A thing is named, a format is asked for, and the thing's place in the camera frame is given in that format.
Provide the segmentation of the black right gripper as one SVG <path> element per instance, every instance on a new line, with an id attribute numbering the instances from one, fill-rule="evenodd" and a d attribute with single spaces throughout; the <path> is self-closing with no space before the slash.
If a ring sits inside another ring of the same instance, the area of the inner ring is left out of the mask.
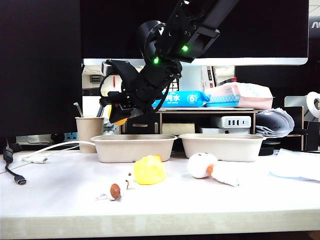
<path id="1" fill-rule="evenodd" d="M 115 123 L 126 118 L 135 118 L 153 111 L 152 104 L 160 98 L 163 89 L 181 77 L 180 62 L 166 64 L 147 63 L 133 78 L 128 87 L 131 102 L 126 92 L 109 91 L 102 96 L 100 105 L 111 105 L 109 121 Z"/>

